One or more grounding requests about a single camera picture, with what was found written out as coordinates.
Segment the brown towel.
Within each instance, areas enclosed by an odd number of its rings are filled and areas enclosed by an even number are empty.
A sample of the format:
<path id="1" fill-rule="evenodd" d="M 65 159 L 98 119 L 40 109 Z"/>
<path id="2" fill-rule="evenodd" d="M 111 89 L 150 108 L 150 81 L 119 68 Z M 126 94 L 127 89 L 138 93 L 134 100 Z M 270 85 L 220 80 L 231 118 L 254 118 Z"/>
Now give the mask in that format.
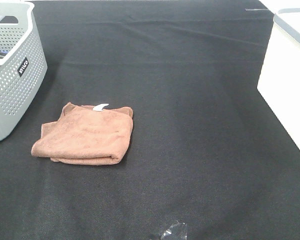
<path id="1" fill-rule="evenodd" d="M 68 102 L 58 120 L 41 125 L 31 155 L 71 165 L 115 165 L 126 154 L 133 131 L 133 109 L 96 110 Z"/>

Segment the black table cloth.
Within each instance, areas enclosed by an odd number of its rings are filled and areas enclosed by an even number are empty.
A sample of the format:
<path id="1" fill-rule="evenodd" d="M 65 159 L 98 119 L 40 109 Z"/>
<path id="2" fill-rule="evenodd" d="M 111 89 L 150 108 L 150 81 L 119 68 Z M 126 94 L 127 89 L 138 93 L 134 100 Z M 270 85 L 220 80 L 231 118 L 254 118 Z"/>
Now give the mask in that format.
<path id="1" fill-rule="evenodd" d="M 300 240 L 300 151 L 257 90 L 257 0 L 35 1 L 47 61 L 0 142 L 0 240 Z M 31 156 L 63 106 L 133 109 L 124 159 Z"/>

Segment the grey perforated plastic basket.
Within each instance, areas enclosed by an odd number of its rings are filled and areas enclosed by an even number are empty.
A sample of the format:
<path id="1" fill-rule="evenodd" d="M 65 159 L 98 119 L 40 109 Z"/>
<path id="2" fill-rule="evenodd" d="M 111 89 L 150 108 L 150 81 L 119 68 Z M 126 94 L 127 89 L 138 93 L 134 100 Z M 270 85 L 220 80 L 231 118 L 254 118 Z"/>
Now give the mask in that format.
<path id="1" fill-rule="evenodd" d="M 28 1 L 0 1 L 0 16 L 16 23 L 0 23 L 0 141 L 21 120 L 37 94 L 48 66 Z"/>

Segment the white box with grey rim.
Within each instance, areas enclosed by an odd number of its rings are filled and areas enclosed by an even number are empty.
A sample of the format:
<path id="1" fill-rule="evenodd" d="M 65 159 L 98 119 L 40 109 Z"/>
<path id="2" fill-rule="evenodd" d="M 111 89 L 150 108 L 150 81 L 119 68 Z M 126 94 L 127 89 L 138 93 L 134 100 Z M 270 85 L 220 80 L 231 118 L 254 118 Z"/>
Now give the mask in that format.
<path id="1" fill-rule="evenodd" d="M 257 90 L 300 150 L 300 8 L 274 14 Z"/>

